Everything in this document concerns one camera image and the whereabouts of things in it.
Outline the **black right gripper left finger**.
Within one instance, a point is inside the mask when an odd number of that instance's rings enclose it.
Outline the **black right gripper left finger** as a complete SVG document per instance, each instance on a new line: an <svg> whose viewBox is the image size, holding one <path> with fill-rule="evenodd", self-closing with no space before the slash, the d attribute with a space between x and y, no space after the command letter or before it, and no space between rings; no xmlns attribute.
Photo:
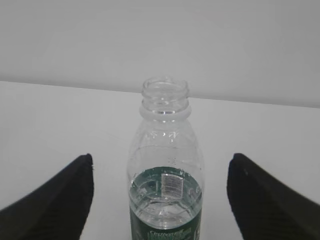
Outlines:
<svg viewBox="0 0 320 240"><path fill-rule="evenodd" d="M78 240L94 197L93 158L80 155L0 211L2 240Z"/></svg>

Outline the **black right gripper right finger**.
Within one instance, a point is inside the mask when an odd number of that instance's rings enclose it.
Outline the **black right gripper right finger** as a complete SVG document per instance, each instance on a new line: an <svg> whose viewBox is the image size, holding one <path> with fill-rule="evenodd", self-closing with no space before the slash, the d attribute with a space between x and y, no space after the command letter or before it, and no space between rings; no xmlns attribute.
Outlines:
<svg viewBox="0 0 320 240"><path fill-rule="evenodd" d="M227 197L245 240L318 240L320 206L242 153L229 162Z"/></svg>

